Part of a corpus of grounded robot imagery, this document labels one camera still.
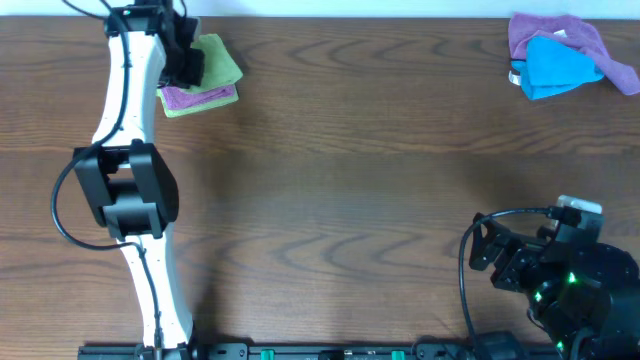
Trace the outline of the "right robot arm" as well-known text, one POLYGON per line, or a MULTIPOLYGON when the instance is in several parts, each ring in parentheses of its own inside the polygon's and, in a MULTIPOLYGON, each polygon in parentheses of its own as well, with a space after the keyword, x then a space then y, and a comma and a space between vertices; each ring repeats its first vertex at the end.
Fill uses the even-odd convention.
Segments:
POLYGON ((495 270, 497 289, 521 293, 564 359, 636 359, 639 356, 639 265, 632 255, 598 240, 602 215, 570 206, 538 214, 555 221, 533 236, 478 213, 461 240, 469 256, 460 266, 495 270))

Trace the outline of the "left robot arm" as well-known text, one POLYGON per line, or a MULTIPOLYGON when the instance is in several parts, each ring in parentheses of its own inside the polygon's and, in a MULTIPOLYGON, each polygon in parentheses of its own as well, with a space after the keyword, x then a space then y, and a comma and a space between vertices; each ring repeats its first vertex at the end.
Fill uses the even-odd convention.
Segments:
POLYGON ((104 19, 110 72, 104 111, 91 143, 75 149, 75 173, 96 223, 122 252, 142 314, 139 359, 193 359, 192 314, 173 254, 177 182, 155 146, 156 92, 201 82, 200 28, 168 0, 109 7, 104 19))

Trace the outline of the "light green microfiber cloth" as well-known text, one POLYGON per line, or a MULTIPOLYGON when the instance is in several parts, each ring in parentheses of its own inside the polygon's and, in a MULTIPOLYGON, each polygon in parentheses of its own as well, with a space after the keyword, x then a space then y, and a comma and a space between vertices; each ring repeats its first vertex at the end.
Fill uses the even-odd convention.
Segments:
POLYGON ((202 50, 204 53, 203 77, 199 86, 182 89, 182 92, 199 94, 218 87, 233 85, 242 78, 242 70, 217 34, 200 35, 192 44, 192 48, 202 50))

